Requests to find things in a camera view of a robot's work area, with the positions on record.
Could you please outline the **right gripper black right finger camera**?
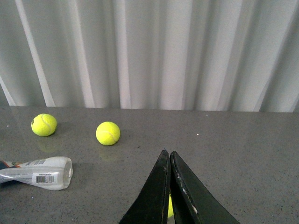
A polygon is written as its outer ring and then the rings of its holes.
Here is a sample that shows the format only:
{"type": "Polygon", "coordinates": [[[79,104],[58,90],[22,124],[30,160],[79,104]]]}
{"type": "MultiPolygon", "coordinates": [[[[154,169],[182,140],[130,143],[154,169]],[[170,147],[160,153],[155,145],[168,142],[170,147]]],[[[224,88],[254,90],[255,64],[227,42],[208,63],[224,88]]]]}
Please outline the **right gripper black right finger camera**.
{"type": "Polygon", "coordinates": [[[239,223],[239,221],[215,199],[176,151],[171,153],[170,161],[170,189],[175,223],[239,223]]]}

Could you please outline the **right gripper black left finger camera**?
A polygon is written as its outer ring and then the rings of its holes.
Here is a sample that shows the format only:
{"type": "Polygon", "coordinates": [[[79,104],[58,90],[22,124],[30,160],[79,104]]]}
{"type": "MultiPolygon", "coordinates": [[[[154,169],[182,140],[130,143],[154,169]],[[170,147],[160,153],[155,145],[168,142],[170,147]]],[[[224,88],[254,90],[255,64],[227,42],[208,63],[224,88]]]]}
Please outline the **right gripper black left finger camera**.
{"type": "Polygon", "coordinates": [[[171,182],[170,156],[163,150],[120,224],[166,224],[171,182]]]}

